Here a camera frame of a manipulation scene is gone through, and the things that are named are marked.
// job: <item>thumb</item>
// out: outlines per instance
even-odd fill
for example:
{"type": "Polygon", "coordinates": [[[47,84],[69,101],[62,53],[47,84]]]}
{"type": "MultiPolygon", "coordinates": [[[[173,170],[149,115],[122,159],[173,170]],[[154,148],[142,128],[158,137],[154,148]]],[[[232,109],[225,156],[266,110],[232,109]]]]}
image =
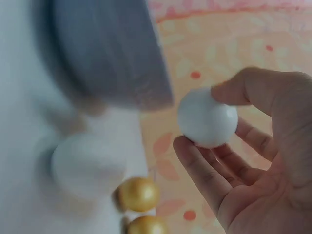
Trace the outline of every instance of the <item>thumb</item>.
{"type": "Polygon", "coordinates": [[[213,98],[228,105],[254,105],[271,115],[276,99],[292,86],[302,73],[245,68],[233,78],[211,88],[213,98]]]}

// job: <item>styrofoam ball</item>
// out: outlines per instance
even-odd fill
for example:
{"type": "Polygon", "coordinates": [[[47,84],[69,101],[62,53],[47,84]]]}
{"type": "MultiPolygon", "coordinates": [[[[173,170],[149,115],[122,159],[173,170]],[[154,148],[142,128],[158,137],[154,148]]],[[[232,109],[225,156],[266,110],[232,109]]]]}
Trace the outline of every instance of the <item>styrofoam ball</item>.
{"type": "Polygon", "coordinates": [[[110,196],[124,178],[126,162],[99,136],[72,135],[52,155],[56,183],[75,197],[96,200],[110,196]]]}
{"type": "Polygon", "coordinates": [[[227,143],[236,131],[237,122],[236,108],[215,101],[210,88],[191,90],[178,109],[181,132],[203,148],[227,143]]]}

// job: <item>orange dot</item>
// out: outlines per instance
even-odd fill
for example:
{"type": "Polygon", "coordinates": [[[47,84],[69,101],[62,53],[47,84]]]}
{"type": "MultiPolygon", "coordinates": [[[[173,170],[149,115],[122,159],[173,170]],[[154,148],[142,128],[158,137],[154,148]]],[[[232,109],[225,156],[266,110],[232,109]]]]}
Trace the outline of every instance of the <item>orange dot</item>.
{"type": "Polygon", "coordinates": [[[191,78],[193,78],[193,79],[199,79],[200,77],[201,77],[200,72],[192,72],[191,73],[191,78]]]}
{"type": "Polygon", "coordinates": [[[273,47],[270,46],[270,45],[267,45],[267,46],[266,46],[266,49],[267,49],[268,51],[273,51],[273,47]]]}
{"type": "Polygon", "coordinates": [[[187,221],[193,221],[196,219],[196,212],[192,210],[186,211],[184,212],[183,217],[187,221]]]}

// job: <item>gray fabric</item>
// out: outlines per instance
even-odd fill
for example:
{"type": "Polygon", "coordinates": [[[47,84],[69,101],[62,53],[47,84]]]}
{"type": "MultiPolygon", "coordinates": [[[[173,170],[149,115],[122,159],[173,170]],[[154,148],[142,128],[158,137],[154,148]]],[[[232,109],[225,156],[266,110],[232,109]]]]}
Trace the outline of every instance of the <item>gray fabric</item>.
{"type": "Polygon", "coordinates": [[[173,103],[144,0],[56,0],[54,19],[65,57],[91,94],[141,110],[173,103]]]}

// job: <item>palm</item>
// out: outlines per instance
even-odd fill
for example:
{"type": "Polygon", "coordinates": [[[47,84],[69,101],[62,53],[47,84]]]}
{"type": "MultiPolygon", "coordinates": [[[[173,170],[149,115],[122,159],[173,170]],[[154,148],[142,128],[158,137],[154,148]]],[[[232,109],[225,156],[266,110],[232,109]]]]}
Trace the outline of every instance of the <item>palm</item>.
{"type": "MultiPolygon", "coordinates": [[[[271,168],[253,185],[235,187],[226,198],[229,203],[236,204],[232,210],[235,215],[229,218],[233,221],[229,224],[227,233],[277,234],[276,230],[283,229],[285,224],[298,221],[300,216],[290,206],[285,207],[288,185],[284,167],[277,156],[271,168]],[[289,211],[287,216],[284,215],[286,210],[289,211]]],[[[294,230],[285,228],[282,233],[292,234],[294,230]]]]}

